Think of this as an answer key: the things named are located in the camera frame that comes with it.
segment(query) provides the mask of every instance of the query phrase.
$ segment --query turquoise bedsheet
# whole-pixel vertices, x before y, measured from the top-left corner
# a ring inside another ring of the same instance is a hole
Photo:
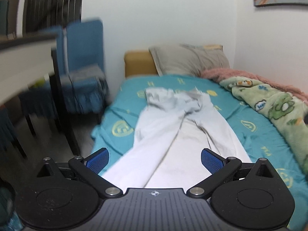
[[[288,144],[267,118],[209,80],[166,75],[138,77],[125,81],[115,101],[106,110],[102,123],[92,132],[95,139],[92,152],[106,147],[110,154],[109,164],[100,174],[132,147],[138,116],[146,106],[144,90],[150,86],[170,88],[176,93],[196,87],[208,93],[213,105],[232,127],[251,160],[255,162],[259,157],[266,157],[276,168],[296,203],[289,228],[303,228],[308,220],[308,183]]]

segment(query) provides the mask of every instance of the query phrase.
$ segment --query pillow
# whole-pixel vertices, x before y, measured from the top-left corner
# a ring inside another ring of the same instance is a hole
[[[158,74],[199,76],[205,69],[229,68],[221,45],[158,45],[149,48]]]

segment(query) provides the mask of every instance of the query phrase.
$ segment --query white trousers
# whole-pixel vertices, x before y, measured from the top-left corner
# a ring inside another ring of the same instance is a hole
[[[148,88],[147,106],[135,129],[134,145],[102,177],[125,192],[128,187],[184,191],[210,176],[201,151],[210,148],[226,158],[251,162],[210,96],[197,89]]]

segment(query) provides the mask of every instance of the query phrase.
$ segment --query pink blanket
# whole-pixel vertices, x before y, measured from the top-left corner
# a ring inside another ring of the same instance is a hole
[[[266,79],[262,76],[255,75],[253,73],[249,73],[243,70],[216,68],[204,70],[203,72],[201,72],[200,75],[200,77],[202,78],[210,79],[217,83],[232,76],[244,76],[250,79],[259,80],[263,83],[270,85],[272,88],[276,88],[283,92],[291,92],[294,96],[296,96],[298,99],[301,99],[302,101],[308,101],[308,94],[305,94],[303,91],[293,87],[292,85],[284,85],[277,82],[272,82],[271,80]]]

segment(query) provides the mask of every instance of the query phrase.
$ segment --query blue chair cushion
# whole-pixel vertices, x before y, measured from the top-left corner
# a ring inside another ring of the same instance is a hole
[[[69,113],[99,113],[106,105],[106,81],[88,78],[62,85],[65,105]],[[36,114],[46,118],[57,118],[50,84],[46,82],[40,88],[31,88],[19,95],[24,115]]]

